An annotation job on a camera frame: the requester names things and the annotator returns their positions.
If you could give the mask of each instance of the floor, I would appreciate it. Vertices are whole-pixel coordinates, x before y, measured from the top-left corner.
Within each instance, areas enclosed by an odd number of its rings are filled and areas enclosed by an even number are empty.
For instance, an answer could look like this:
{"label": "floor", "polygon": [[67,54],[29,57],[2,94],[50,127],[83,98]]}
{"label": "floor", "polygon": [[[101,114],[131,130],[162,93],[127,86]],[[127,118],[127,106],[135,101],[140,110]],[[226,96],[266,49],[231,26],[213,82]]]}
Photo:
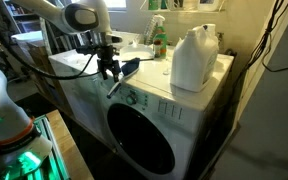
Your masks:
{"label": "floor", "polygon": [[[38,90],[31,80],[11,82],[8,84],[7,92],[10,98],[30,116],[38,117],[56,109],[53,104],[37,93]],[[61,115],[95,179],[145,179],[64,113]]]}

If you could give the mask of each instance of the window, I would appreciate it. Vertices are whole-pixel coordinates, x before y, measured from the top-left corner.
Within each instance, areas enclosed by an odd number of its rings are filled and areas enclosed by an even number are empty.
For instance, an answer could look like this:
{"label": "window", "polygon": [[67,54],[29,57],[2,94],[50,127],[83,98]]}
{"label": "window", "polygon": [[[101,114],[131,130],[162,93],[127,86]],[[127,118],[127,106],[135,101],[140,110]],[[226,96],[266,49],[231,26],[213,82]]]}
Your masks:
{"label": "window", "polygon": [[[71,0],[72,3],[79,2],[80,0]],[[126,10],[126,0],[104,0],[109,10]]]}

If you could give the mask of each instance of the white jug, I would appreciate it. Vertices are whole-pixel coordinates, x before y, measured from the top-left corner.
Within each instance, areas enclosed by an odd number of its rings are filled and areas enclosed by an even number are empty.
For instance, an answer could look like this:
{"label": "white jug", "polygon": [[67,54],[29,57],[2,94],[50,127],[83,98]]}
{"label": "white jug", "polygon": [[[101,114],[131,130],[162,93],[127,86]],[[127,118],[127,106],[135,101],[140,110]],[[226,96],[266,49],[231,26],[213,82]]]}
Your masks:
{"label": "white jug", "polygon": [[183,42],[174,50],[171,84],[200,92],[212,76],[217,53],[217,42],[202,26],[188,30]]}

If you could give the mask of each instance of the white washing machine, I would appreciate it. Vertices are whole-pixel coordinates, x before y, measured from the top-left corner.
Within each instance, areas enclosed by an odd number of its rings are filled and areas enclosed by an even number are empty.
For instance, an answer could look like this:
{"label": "white washing machine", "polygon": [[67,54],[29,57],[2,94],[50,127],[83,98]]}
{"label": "white washing machine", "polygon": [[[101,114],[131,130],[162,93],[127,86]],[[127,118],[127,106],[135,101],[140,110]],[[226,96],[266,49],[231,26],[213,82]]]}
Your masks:
{"label": "white washing machine", "polygon": [[164,61],[141,61],[139,71],[111,98],[111,80],[100,99],[118,154],[148,179],[184,179],[193,153],[212,124],[211,115],[233,57],[219,55],[213,77],[200,93],[171,85]]}
{"label": "white washing machine", "polygon": [[[84,56],[71,50],[49,56],[49,59],[57,75],[72,76],[81,72],[90,57],[91,55]],[[95,55],[83,75],[96,72],[97,57]],[[113,148],[100,105],[98,77],[99,75],[94,75],[74,80],[61,80],[60,84],[77,123],[106,146]]]}

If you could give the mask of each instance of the washer door glass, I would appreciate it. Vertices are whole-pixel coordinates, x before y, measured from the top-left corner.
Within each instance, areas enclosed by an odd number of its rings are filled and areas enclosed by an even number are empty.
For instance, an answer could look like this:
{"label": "washer door glass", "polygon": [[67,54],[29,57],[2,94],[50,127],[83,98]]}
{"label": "washer door glass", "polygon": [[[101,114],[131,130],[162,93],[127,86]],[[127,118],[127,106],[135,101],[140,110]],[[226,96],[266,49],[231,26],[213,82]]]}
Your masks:
{"label": "washer door glass", "polygon": [[117,142],[137,164],[156,174],[172,171],[175,160],[170,145],[142,114],[114,104],[108,111],[108,124]]}

